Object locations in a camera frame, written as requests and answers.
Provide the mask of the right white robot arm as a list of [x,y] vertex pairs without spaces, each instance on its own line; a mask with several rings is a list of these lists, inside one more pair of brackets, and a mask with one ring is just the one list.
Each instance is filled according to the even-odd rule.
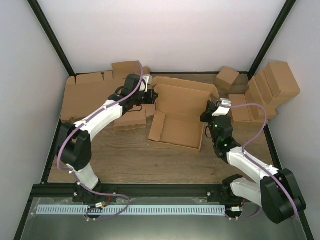
[[279,224],[289,218],[298,218],[307,208],[294,174],[278,169],[251,155],[244,145],[233,138],[232,119],[228,116],[235,106],[226,98],[217,103],[207,102],[200,117],[210,133],[214,152],[227,164],[236,167],[251,178],[234,175],[224,181],[223,198],[229,202],[243,198],[260,207],[269,220]]

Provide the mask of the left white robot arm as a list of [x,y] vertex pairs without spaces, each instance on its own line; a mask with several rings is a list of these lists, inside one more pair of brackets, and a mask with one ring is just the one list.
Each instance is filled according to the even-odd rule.
[[89,201],[97,202],[102,196],[102,189],[97,186],[100,180],[90,164],[92,140],[133,107],[154,104],[159,95],[154,89],[149,89],[152,80],[149,74],[129,74],[123,86],[96,111],[73,124],[61,125],[55,147],[57,167],[60,169],[61,163],[67,166],[69,173],[74,174],[78,184],[85,188],[84,195]]

